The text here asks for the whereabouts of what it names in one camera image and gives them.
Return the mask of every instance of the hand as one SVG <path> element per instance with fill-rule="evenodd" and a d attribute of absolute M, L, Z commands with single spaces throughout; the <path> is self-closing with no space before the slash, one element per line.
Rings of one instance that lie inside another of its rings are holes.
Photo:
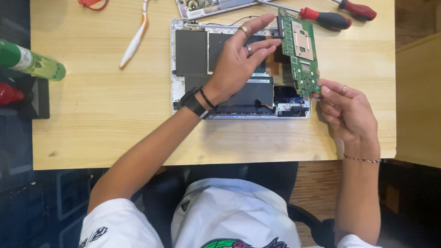
<path fill-rule="evenodd" d="M 250 32 L 249 35 L 252 35 L 268 26 L 272 20 L 274 14 L 266 14 L 245 22 L 243 26 Z M 252 55 L 248 58 L 248 49 L 243 46 L 246 41 L 247 35 L 239 29 L 225 42 L 213 75 L 203 87 L 206 97 L 213 105 L 228 100 L 238 92 L 250 79 L 256 67 L 281 44 L 280 39 L 254 42 L 250 44 Z M 196 94 L 196 98 L 203 103 L 199 93 Z"/>
<path fill-rule="evenodd" d="M 351 156 L 348 154 L 350 151 L 355 158 L 365 155 L 378 159 L 378 123 L 366 95 L 349 87 L 342 92 L 344 85 L 326 79 L 320 79 L 320 83 L 321 94 L 314 93 L 314 97 L 321 97 L 319 104 L 322 115 L 337 138 L 343 140 L 346 155 Z"/>

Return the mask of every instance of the gold ring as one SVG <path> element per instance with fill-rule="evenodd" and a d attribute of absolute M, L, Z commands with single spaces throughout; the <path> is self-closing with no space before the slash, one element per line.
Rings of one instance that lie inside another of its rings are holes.
<path fill-rule="evenodd" d="M 250 35 L 250 33 L 248 32 L 248 29 L 245 26 L 240 26 L 239 29 L 241 29 L 243 32 L 245 32 L 245 35 L 248 38 L 248 36 Z"/>

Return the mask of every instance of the wristwatch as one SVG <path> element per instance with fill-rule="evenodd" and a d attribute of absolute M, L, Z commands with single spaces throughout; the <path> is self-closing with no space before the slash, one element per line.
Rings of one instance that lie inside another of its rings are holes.
<path fill-rule="evenodd" d="M 191 111 L 193 111 L 197 116 L 199 116 L 201 119 L 207 119 L 208 117 L 208 110 L 206 110 L 196 99 L 194 96 L 199 91 L 198 88 L 194 87 L 193 89 L 189 90 L 185 95 L 181 98 L 181 100 L 178 103 L 178 110 L 184 106 L 189 108 Z"/>

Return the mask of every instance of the desk surface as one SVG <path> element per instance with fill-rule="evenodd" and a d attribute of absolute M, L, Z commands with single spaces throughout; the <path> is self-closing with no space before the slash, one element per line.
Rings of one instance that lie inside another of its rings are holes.
<path fill-rule="evenodd" d="M 314 25 L 321 77 L 363 91 L 378 120 L 381 157 L 396 147 L 394 2 L 356 0 L 378 12 L 366 24 L 334 33 Z M 336 11 L 326 0 L 277 1 L 292 8 Z M 32 50 L 66 66 L 50 82 L 48 120 L 33 121 L 34 169 L 109 167 L 171 115 L 172 0 L 149 1 L 149 27 L 124 71 L 118 65 L 139 28 L 141 0 L 111 0 L 101 12 L 75 0 L 31 1 Z M 253 6 L 200 22 L 232 23 L 275 13 Z M 337 148 L 317 111 L 306 120 L 202 121 L 166 165 L 330 160 Z"/>

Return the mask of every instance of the red screwdriver handle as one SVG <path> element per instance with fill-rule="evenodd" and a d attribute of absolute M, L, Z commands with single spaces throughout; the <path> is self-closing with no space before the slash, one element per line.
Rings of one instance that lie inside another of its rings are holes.
<path fill-rule="evenodd" d="M 338 8 L 348 11 L 355 19 L 362 21 L 372 21 L 377 16 L 377 13 L 368 6 L 353 4 L 348 0 L 342 0 Z"/>
<path fill-rule="evenodd" d="M 348 29 L 352 25 L 352 21 L 350 19 L 340 14 L 332 12 L 318 12 L 310 8 L 301 9 L 299 16 L 302 19 L 316 21 L 320 26 L 333 31 Z"/>

